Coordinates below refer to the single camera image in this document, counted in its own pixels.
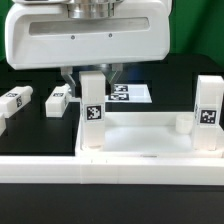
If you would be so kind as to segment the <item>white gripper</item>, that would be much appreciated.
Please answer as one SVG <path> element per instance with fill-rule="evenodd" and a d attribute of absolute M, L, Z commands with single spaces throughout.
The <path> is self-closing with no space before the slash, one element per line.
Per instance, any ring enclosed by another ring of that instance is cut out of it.
<path fill-rule="evenodd" d="M 107 64 L 106 93 L 129 62 L 162 60 L 170 50 L 172 0 L 12 0 L 5 52 L 16 70 L 61 67 L 72 97 L 73 66 Z"/>

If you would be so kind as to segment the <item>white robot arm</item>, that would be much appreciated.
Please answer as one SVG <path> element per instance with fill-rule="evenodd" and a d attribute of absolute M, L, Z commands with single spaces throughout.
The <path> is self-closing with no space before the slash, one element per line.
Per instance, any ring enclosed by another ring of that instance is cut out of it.
<path fill-rule="evenodd" d="M 5 52 L 16 70 L 156 61 L 170 50 L 172 0 L 12 0 Z"/>

